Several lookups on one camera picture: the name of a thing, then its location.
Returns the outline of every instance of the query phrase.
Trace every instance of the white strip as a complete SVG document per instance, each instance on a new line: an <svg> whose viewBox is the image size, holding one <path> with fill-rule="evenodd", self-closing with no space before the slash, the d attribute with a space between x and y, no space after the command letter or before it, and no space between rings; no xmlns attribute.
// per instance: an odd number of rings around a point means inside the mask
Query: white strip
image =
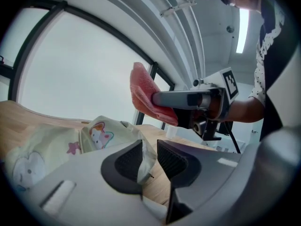
<svg viewBox="0 0 301 226"><path fill-rule="evenodd" d="M249 10L239 9L239 37L236 52L242 54L246 43L246 34L249 25Z"/></svg>
<svg viewBox="0 0 301 226"><path fill-rule="evenodd" d="M235 168L238 165L238 163L236 161L231 161L231 160L228 160L228 159L222 158L222 157L220 159L218 159L217 162L219 162L220 164L224 164L226 166L233 167L233 168Z"/></svg>
<svg viewBox="0 0 301 226"><path fill-rule="evenodd" d="M56 216L75 187L75 183L64 181L42 207L51 216Z"/></svg>

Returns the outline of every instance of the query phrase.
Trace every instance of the white cup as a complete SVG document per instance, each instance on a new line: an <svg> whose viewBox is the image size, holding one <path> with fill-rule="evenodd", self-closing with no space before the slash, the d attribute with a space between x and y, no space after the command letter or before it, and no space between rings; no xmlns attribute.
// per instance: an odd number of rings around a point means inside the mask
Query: white cup
<svg viewBox="0 0 301 226"><path fill-rule="evenodd" d="M177 134L177 130L178 130L178 128L176 126L168 125L166 137L168 139L174 138L175 135Z"/></svg>

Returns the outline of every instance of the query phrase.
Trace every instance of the polka dot sleeve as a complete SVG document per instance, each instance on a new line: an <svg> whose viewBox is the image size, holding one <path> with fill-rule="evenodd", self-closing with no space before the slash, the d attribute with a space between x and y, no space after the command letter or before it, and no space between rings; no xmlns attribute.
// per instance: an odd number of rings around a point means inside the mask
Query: polka dot sleeve
<svg viewBox="0 0 301 226"><path fill-rule="evenodd" d="M254 72L254 88L249 97L258 99L263 106L265 106L265 80L264 80L264 67L261 56L257 53L257 68Z"/></svg>

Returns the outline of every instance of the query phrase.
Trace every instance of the wooden table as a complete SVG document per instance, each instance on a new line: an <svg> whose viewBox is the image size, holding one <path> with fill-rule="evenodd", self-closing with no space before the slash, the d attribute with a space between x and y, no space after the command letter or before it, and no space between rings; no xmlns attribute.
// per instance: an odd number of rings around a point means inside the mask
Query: wooden table
<svg viewBox="0 0 301 226"><path fill-rule="evenodd" d="M0 158L3 159L11 149L22 146L36 127L42 123L82 129L90 121L70 120L42 115L13 102L0 102ZM168 140L166 132L151 125L139 125L137 128L157 151L157 140ZM181 137L175 137L171 141L189 146L213 150L210 147L200 145ZM143 195L163 205L168 205L170 194L170 182L158 161L152 170L154 178L150 178L143 186Z"/></svg>

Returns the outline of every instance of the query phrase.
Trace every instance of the metal bracket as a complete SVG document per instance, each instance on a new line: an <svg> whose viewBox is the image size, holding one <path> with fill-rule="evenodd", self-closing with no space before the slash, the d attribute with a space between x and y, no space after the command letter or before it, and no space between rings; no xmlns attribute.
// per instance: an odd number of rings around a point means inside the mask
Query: metal bracket
<svg viewBox="0 0 301 226"><path fill-rule="evenodd" d="M195 0L192 0L192 1L188 1L188 2L184 2L184 3L181 3L175 7L171 7L167 10L164 10L160 13L160 16L161 17L167 17L171 14L173 14L174 12L178 11L178 10L181 10L183 8L188 8L188 7L191 7L191 6L194 6L196 5L197 2L195 2Z"/></svg>

